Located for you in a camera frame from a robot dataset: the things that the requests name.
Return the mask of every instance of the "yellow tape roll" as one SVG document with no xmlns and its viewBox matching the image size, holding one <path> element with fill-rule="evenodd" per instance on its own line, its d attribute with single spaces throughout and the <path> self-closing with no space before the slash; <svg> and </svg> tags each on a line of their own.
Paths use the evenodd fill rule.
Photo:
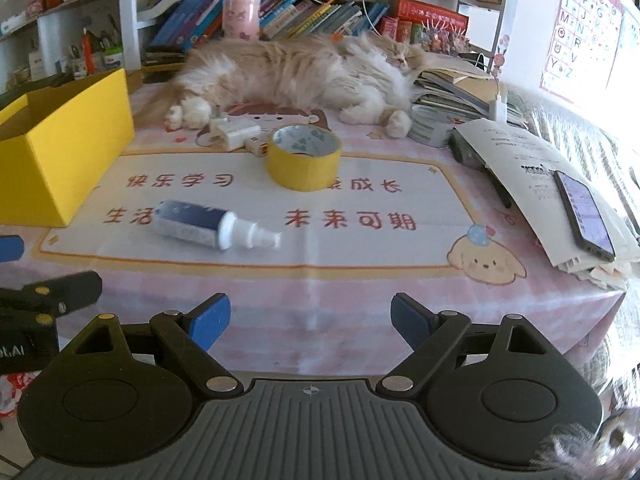
<svg viewBox="0 0 640 480">
<path fill-rule="evenodd" d="M 267 154 L 267 170 L 282 187 L 318 191 L 331 187 L 338 176 L 342 143 L 329 130 L 293 124 L 274 131 Z"/>
</svg>

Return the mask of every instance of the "cat's tail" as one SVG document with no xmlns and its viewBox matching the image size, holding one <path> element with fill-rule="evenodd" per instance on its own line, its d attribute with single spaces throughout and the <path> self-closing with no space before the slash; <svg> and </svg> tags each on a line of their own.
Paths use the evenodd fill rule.
<svg viewBox="0 0 640 480">
<path fill-rule="evenodd" d="M 162 85 L 148 101 L 133 115 L 137 128 L 148 128 L 164 123 L 169 109 L 180 103 L 180 90 L 177 85 L 169 81 Z"/>
</svg>

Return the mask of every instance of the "gold screw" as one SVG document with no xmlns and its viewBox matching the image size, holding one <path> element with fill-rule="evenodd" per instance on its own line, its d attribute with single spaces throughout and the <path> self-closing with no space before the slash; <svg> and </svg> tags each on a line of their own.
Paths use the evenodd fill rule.
<svg viewBox="0 0 640 480">
<path fill-rule="evenodd" d="M 38 314 L 36 316 L 36 323 L 40 325 L 50 325 L 53 323 L 53 318 L 49 314 Z"/>
</svg>

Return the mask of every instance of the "triangular cutout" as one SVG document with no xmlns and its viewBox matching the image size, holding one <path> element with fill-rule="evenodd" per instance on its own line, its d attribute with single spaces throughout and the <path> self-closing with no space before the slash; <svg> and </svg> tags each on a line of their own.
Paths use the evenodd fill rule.
<svg viewBox="0 0 640 480">
<path fill-rule="evenodd" d="M 111 352 L 111 350 L 113 350 L 113 343 L 111 343 L 109 329 L 101 326 L 82 341 L 78 350 L 76 350 L 76 354 L 99 354 Z"/>
<path fill-rule="evenodd" d="M 511 330 L 511 339 L 509 340 L 509 352 L 518 354 L 546 354 L 545 349 L 538 343 L 527 330 L 521 326 L 515 326 Z"/>
</svg>

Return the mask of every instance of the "gray ribbed platform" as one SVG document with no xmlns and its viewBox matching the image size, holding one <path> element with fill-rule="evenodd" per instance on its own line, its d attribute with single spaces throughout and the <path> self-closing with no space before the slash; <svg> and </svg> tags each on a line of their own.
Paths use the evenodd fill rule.
<svg viewBox="0 0 640 480">
<path fill-rule="evenodd" d="M 437 439 L 413 404 L 383 400 L 364 380 L 258 380 L 238 399 L 205 404 L 189 431 L 153 457 L 103 469 L 39 459 L 17 476 L 19 480 L 569 478 L 557 470 L 516 473 L 472 462 Z"/>
</svg>

